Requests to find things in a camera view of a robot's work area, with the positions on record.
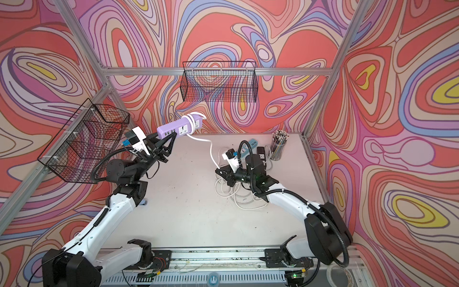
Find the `blue power strip with cord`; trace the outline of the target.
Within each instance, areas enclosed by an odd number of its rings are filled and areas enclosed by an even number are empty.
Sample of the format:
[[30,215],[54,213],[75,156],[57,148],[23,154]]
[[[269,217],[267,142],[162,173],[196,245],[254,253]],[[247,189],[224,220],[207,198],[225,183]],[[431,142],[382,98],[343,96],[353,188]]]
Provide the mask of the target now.
[[[256,146],[252,145],[251,141],[246,140],[240,142],[239,146],[234,149],[238,153],[238,159],[241,163],[240,168],[250,170],[252,174],[251,184],[245,182],[237,182],[233,186],[233,189],[235,190],[238,187],[238,192],[233,197],[229,197],[229,199],[234,202],[236,207],[243,211],[260,210],[268,205],[267,198],[265,196],[261,196],[261,193],[267,191],[268,175],[266,172],[266,165],[260,159],[259,155],[255,151],[256,149]],[[221,165],[219,164],[219,167],[229,166],[228,162],[222,158],[222,154],[221,159],[225,161],[225,163]],[[224,180],[223,182],[224,186],[227,186],[229,190],[230,187]],[[223,190],[223,193],[221,190],[218,192],[226,195],[228,194],[228,190]]]

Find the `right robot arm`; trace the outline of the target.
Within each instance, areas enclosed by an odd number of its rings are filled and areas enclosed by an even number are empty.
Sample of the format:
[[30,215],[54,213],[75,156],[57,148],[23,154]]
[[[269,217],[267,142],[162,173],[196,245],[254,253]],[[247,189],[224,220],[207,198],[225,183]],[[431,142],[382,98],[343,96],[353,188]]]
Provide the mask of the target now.
[[217,165],[215,173],[231,189],[228,197],[236,199],[243,187],[254,202],[273,204],[303,223],[304,238],[291,236],[278,248],[266,249],[260,258],[268,268],[289,269],[289,287],[312,283],[323,264],[341,269],[349,266],[348,248],[353,238],[332,203],[313,202],[287,189],[267,173],[265,160],[253,152],[248,141],[240,142],[238,149],[228,149],[221,157],[227,164]]

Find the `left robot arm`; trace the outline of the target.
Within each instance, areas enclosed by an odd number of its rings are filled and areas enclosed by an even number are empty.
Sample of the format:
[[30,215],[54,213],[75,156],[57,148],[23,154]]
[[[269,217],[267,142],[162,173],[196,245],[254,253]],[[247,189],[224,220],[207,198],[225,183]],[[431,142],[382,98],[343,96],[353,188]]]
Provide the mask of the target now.
[[143,177],[155,163],[167,163],[178,134],[126,133],[128,145],[101,158],[90,174],[93,183],[111,182],[116,189],[106,198],[102,210],[60,249],[50,249],[39,269],[45,287],[98,287],[109,277],[133,266],[149,269],[155,255],[151,243],[132,239],[120,249],[98,258],[110,235],[125,217],[143,201],[148,183]]

